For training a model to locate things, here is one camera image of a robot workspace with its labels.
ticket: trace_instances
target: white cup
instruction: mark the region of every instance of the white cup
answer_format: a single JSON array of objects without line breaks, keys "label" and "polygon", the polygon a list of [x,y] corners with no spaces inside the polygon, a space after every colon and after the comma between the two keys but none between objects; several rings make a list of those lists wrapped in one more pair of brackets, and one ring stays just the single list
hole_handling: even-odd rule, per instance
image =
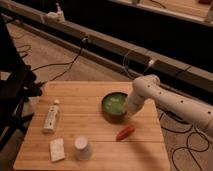
[{"label": "white cup", "polygon": [[88,160],[92,155],[92,149],[85,136],[79,136],[75,139],[75,157],[77,160]]}]

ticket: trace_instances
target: cable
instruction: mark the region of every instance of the cable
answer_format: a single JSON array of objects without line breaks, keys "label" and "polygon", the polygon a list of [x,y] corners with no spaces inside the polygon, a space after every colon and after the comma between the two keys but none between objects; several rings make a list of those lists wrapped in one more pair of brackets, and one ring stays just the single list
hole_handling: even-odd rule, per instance
[{"label": "cable", "polygon": [[189,125],[188,122],[184,121],[181,117],[179,117],[175,113],[173,113],[171,111],[163,110],[160,107],[157,107],[157,109],[161,110],[164,114],[166,114],[169,118],[173,119],[174,121],[176,121],[180,124],[183,124],[183,125]]},{"label": "cable", "polygon": [[154,2],[154,3],[156,3],[156,4],[158,4],[158,5],[160,5],[162,8],[164,8],[164,9],[166,9],[166,6],[165,5],[163,5],[162,3],[160,3],[160,2],[157,2],[157,1],[155,1],[155,0],[150,0],[151,2]]},{"label": "cable", "polygon": [[31,45],[17,46],[16,49],[20,49],[20,48],[23,48],[23,47],[27,47],[27,49],[25,49],[25,50],[18,50],[19,53],[27,52],[27,51],[29,51],[31,49]]},{"label": "cable", "polygon": [[[137,47],[137,48],[133,48],[133,49],[128,50],[128,52],[124,55],[124,58],[123,58],[123,63],[122,63],[123,69],[124,69],[126,75],[127,75],[131,80],[134,80],[134,77],[133,77],[133,76],[130,74],[130,72],[129,72],[129,62],[130,62],[130,61],[129,61],[128,55],[129,55],[132,51],[135,51],[135,50],[140,49],[140,48],[141,48],[141,47]],[[154,59],[150,59],[148,65],[147,65],[147,67],[145,68],[145,70],[143,71],[142,75],[144,75],[145,72],[147,72],[147,70],[148,70],[150,67],[152,67],[154,64],[155,64],[155,60],[154,60]]]},{"label": "cable", "polygon": [[178,75],[180,75],[181,73],[186,72],[186,71],[189,70],[191,67],[192,67],[192,65],[189,65],[189,66],[186,67],[185,69],[180,70],[179,72],[177,72],[177,73],[175,74],[174,78],[177,78]]},{"label": "cable", "polygon": [[53,80],[55,80],[55,79],[61,77],[61,76],[64,75],[65,73],[67,73],[67,72],[72,68],[73,64],[74,64],[75,61],[78,59],[78,57],[81,55],[82,49],[83,49],[83,47],[81,46],[81,48],[80,48],[80,50],[79,50],[79,53],[76,55],[76,57],[74,58],[74,60],[70,63],[70,66],[69,66],[69,68],[68,68],[67,70],[65,70],[63,73],[61,73],[61,74],[55,76],[54,78],[52,78],[52,79],[49,80],[49,81],[53,81]]},{"label": "cable", "polygon": [[[190,145],[189,145],[189,139],[190,139],[190,137],[192,137],[192,136],[195,135],[195,134],[200,135],[200,136],[207,142],[207,147],[206,147],[206,148],[201,149],[201,150],[198,150],[198,149],[194,149],[194,148],[191,148],[191,147],[190,147]],[[186,146],[176,148],[176,149],[173,151],[173,153],[172,153],[172,163],[173,163],[175,169],[176,169],[177,171],[180,170],[180,169],[178,169],[178,167],[177,167],[177,165],[176,165],[176,163],[175,163],[175,153],[176,153],[177,151],[181,150],[181,149],[186,149],[186,150],[189,152],[190,156],[192,157],[193,161],[194,161],[194,162],[196,163],[196,165],[199,167],[199,169],[200,169],[201,171],[203,171],[201,165],[199,164],[199,162],[197,161],[197,159],[195,158],[195,156],[192,154],[192,151],[193,151],[193,152],[199,152],[199,153],[200,153],[200,152],[205,152],[205,151],[207,151],[207,150],[209,149],[210,144],[211,144],[210,141],[206,138],[206,136],[205,136],[204,134],[202,134],[202,133],[200,133],[200,132],[197,132],[197,131],[196,131],[196,132],[191,132],[191,133],[187,136]]]},{"label": "cable", "polygon": [[133,48],[133,49],[130,49],[128,50],[128,52],[124,55],[124,58],[123,58],[123,69],[124,69],[124,72],[126,73],[126,75],[131,79],[131,80],[134,80],[134,77],[130,74],[129,72],[129,58],[128,58],[128,55],[134,51],[134,50],[137,50],[139,49],[138,47],[137,48]]},{"label": "cable", "polygon": [[18,37],[15,37],[15,36],[11,36],[12,37],[12,39],[21,39],[21,38],[23,38],[24,36],[26,36],[28,33],[24,33],[24,34],[22,34],[21,36],[18,36]]},{"label": "cable", "polygon": [[53,81],[59,77],[61,77],[62,75],[64,75],[65,73],[67,73],[73,66],[73,64],[75,63],[75,61],[78,59],[78,57],[81,55],[82,50],[83,50],[83,45],[85,45],[86,43],[88,43],[88,37],[87,38],[83,38],[82,39],[83,44],[81,45],[78,54],[75,56],[75,58],[73,60],[71,60],[70,62],[65,62],[65,63],[53,63],[53,64],[47,64],[47,65],[43,65],[40,66],[38,68],[34,68],[32,69],[32,71],[36,71],[42,68],[46,68],[46,67],[50,67],[50,66],[56,66],[56,65],[69,65],[69,67],[62,73],[60,73],[59,75],[56,75],[54,78],[50,79],[49,81]]}]

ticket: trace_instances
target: black cable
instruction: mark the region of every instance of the black cable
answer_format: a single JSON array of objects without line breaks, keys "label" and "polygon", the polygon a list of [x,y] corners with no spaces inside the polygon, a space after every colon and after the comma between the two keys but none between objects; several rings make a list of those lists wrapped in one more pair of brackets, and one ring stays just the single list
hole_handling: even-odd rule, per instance
[{"label": "black cable", "polygon": [[155,1],[155,0],[150,0],[151,2],[154,2],[154,3],[156,3],[156,4],[158,4],[158,5],[160,5],[162,8],[164,8],[164,9],[166,9],[166,6],[165,5],[163,5],[162,3],[160,3],[160,2],[157,2],[157,1]]},{"label": "black cable", "polygon": [[177,76],[180,75],[181,73],[184,73],[184,72],[188,71],[191,67],[192,67],[192,65],[189,65],[189,66],[186,67],[185,69],[180,70],[179,72],[177,72],[177,73],[175,74],[174,78],[177,78]]},{"label": "black cable", "polygon": [[24,36],[26,36],[28,33],[24,33],[24,34],[22,34],[21,36],[18,36],[18,37],[15,37],[15,36],[11,36],[12,37],[12,39],[21,39],[21,38],[23,38]]},{"label": "black cable", "polygon": [[52,78],[52,79],[49,80],[49,81],[53,81],[53,80],[55,80],[55,79],[61,77],[61,76],[64,75],[65,73],[67,73],[67,72],[72,68],[73,64],[74,64],[75,61],[78,59],[78,57],[81,55],[82,49],[83,49],[83,46],[81,46],[81,48],[80,48],[78,54],[76,55],[76,57],[74,58],[74,60],[70,63],[70,66],[69,66],[69,68],[68,68],[67,70],[65,70],[63,73],[61,73],[61,74],[55,76],[54,78]]},{"label": "black cable", "polygon": [[31,49],[31,45],[22,45],[22,46],[17,46],[16,49],[20,49],[20,48],[23,48],[23,47],[27,47],[27,49],[25,50],[17,50],[19,53],[22,53],[22,52],[27,52]]},{"label": "black cable", "polygon": [[184,121],[181,117],[179,117],[175,113],[173,113],[171,111],[163,110],[160,107],[157,107],[157,109],[161,110],[164,114],[166,114],[166,116],[168,116],[169,118],[173,119],[174,121],[176,121],[176,122],[178,122],[180,124],[189,125],[188,122]]},{"label": "black cable", "polygon": [[88,42],[87,38],[82,39],[82,42],[83,42],[83,44],[81,45],[78,54],[77,54],[77,55],[75,56],[75,58],[74,58],[73,60],[71,60],[70,62],[47,64],[47,65],[43,65],[43,66],[40,66],[40,67],[38,67],[38,68],[35,68],[35,69],[33,69],[32,71],[34,72],[34,71],[36,71],[36,70],[39,70],[39,69],[42,69],[42,68],[46,68],[46,67],[50,67],[50,66],[54,66],[54,65],[69,65],[69,67],[68,67],[64,72],[60,73],[59,75],[56,75],[54,78],[52,78],[52,79],[49,80],[49,81],[53,81],[53,80],[55,80],[55,79],[61,77],[62,75],[64,75],[65,73],[67,73],[67,72],[72,68],[72,66],[73,66],[73,64],[75,63],[75,61],[76,61],[76,60],[78,59],[78,57],[81,55],[82,50],[83,50],[83,45],[85,45],[85,44]]},{"label": "black cable", "polygon": [[166,131],[169,131],[169,132],[172,132],[172,133],[176,133],[176,134],[186,134],[186,133],[188,133],[192,130],[193,126],[191,125],[187,130],[184,130],[184,131],[171,130],[171,129],[165,128],[163,126],[161,126],[161,128],[163,130],[166,130]]},{"label": "black cable", "polygon": [[[189,146],[189,139],[190,139],[190,137],[192,137],[192,135],[194,135],[194,134],[200,135],[200,136],[207,142],[207,147],[206,147],[206,148],[201,149],[201,150],[194,149],[194,148],[190,148],[190,146]],[[173,153],[172,153],[172,163],[173,163],[175,169],[176,169],[177,171],[179,171],[179,169],[178,169],[178,167],[177,167],[177,165],[176,165],[176,163],[175,163],[175,153],[176,153],[177,151],[181,150],[181,149],[186,149],[186,150],[189,152],[190,156],[192,157],[193,161],[194,161],[194,162],[196,163],[196,165],[199,167],[199,169],[200,169],[201,171],[203,171],[201,165],[199,164],[199,162],[197,161],[197,159],[195,158],[195,156],[192,154],[192,151],[193,151],[193,152],[199,152],[199,153],[200,153],[200,152],[205,152],[205,151],[207,151],[207,150],[209,149],[210,144],[211,144],[210,141],[206,138],[206,136],[205,136],[204,134],[202,134],[202,133],[200,133],[200,132],[191,132],[191,133],[187,136],[186,146],[176,148],[176,149],[173,151]]]}]

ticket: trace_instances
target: wooden table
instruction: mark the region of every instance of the wooden table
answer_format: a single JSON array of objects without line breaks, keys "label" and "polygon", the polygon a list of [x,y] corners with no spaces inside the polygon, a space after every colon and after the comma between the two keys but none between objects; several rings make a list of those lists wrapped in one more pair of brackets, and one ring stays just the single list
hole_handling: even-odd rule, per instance
[{"label": "wooden table", "polygon": [[[15,170],[57,171],[169,171],[170,164],[157,118],[155,104],[147,100],[144,108],[122,124],[110,124],[101,112],[102,98],[113,91],[129,93],[130,82],[49,82],[45,85],[35,116],[16,158]],[[49,106],[60,100],[56,132],[44,135],[42,126]],[[117,133],[133,124],[136,131],[122,142]],[[77,161],[74,139],[85,135],[92,146],[89,161]],[[66,159],[51,163],[49,142],[64,138]]]}]

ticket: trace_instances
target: white bottle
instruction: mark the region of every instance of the white bottle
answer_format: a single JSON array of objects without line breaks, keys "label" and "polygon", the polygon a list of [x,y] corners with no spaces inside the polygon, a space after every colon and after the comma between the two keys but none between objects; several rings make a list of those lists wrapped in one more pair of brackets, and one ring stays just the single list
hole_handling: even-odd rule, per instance
[{"label": "white bottle", "polygon": [[64,12],[61,10],[59,3],[56,3],[59,22],[65,22]]}]

